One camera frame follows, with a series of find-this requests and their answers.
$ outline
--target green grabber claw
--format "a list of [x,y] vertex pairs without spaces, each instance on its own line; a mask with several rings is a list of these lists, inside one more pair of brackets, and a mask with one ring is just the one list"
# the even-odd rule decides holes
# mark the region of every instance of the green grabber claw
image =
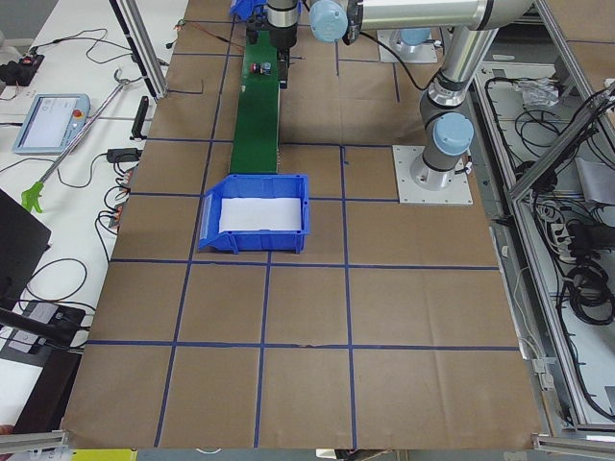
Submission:
[[30,187],[28,190],[24,190],[21,193],[21,205],[26,208],[28,211],[32,213],[32,208],[34,208],[37,213],[42,213],[42,209],[40,208],[40,204],[38,203],[38,198],[41,197],[40,191],[42,190],[43,184],[40,181],[35,182],[35,185]]

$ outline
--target blue bin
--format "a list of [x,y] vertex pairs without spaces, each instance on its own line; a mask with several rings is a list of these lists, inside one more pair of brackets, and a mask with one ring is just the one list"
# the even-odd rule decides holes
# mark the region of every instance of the blue bin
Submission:
[[[199,250],[222,252],[294,251],[300,253],[309,234],[308,177],[305,175],[230,175],[205,195]],[[222,230],[222,199],[299,199],[299,230]]]

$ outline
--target table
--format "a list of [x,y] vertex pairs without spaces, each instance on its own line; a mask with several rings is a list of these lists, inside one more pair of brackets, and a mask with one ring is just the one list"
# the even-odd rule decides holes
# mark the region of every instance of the table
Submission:
[[[172,50],[167,50],[164,43],[175,39],[173,25],[185,10],[185,0],[173,2],[140,2],[143,20],[148,28],[158,56],[170,60]],[[80,18],[80,22],[67,18]],[[79,2],[60,0],[49,19],[43,26],[35,44],[44,43],[59,36],[68,36],[82,29],[107,27],[108,39],[124,43],[119,26],[116,24],[111,7],[105,0]],[[0,102],[0,123],[21,122],[27,113],[32,99],[38,93],[84,92],[91,100],[92,111],[107,97],[116,83],[112,78],[115,69],[123,69],[123,77],[137,76],[135,64],[129,58],[97,65],[85,57],[89,45],[82,41],[68,41],[41,49],[46,59],[33,83],[12,101]],[[5,90],[2,97],[10,97],[11,89]],[[82,144],[62,164],[60,170],[66,182],[80,184],[85,182],[92,159],[109,148],[138,147],[142,142],[129,139],[132,120],[140,97],[147,94],[142,82],[131,85],[122,91],[104,113],[104,119],[97,121]],[[148,117],[156,109],[150,105]],[[0,169],[13,164],[26,156],[12,153],[12,143],[17,135],[17,127],[0,127]],[[48,167],[42,161],[27,161],[11,170],[0,174],[0,187],[19,201],[21,191],[29,188]],[[51,249],[43,256],[40,265],[61,258],[75,257],[87,267],[87,280],[84,287],[70,299],[95,306],[98,301],[107,262],[98,236],[94,231],[94,219],[99,210],[104,208],[103,196],[115,185],[116,174],[112,165],[103,158],[96,160],[94,180],[86,189],[72,189],[59,183],[53,176],[45,185],[41,206],[44,212],[37,215],[52,231]],[[102,230],[102,236],[109,251],[114,245],[114,237]],[[79,283],[82,269],[76,263],[65,262],[45,271],[45,277],[33,280],[35,293],[48,298],[56,298],[69,293]],[[84,325],[91,323],[87,316]],[[82,333],[75,338],[74,344],[80,344],[85,337]],[[0,360],[0,374],[11,376],[0,382],[0,421],[13,424],[30,395],[40,373],[40,368]]]
[[[240,43],[227,6],[186,15]],[[527,448],[541,427],[475,179],[473,206],[401,206],[390,145],[425,142],[418,92],[370,43],[302,24],[280,172],[310,177],[306,250],[195,252],[241,57],[186,28],[169,75],[210,86],[159,103],[63,427],[81,448]]]

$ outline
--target small object on conveyor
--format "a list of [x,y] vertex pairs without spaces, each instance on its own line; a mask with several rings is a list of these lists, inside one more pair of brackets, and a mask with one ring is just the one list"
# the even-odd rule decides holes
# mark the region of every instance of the small object on conveyor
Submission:
[[271,75],[271,62],[253,62],[250,65],[251,74]]

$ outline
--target black monitor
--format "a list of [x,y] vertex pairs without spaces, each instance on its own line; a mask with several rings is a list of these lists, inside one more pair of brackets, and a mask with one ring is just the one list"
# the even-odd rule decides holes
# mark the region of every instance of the black monitor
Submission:
[[49,229],[0,189],[0,307],[12,310],[50,236]]

